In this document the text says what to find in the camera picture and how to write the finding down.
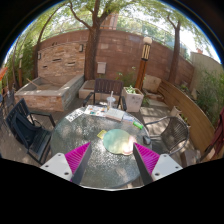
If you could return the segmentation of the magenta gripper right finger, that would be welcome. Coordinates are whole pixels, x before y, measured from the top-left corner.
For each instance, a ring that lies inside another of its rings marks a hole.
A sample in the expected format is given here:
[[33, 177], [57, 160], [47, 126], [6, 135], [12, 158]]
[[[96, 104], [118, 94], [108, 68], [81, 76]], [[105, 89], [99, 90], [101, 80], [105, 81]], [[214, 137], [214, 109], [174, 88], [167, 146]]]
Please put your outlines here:
[[182, 169], [168, 154], [159, 155], [138, 143], [133, 144], [133, 154], [144, 185]]

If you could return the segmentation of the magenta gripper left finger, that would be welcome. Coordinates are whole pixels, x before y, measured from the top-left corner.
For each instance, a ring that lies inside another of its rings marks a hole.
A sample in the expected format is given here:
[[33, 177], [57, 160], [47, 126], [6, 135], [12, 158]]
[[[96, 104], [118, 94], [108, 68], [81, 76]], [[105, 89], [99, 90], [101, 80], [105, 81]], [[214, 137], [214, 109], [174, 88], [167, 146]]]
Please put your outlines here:
[[91, 153], [91, 143], [88, 142], [66, 154], [57, 153], [41, 169], [79, 185]]

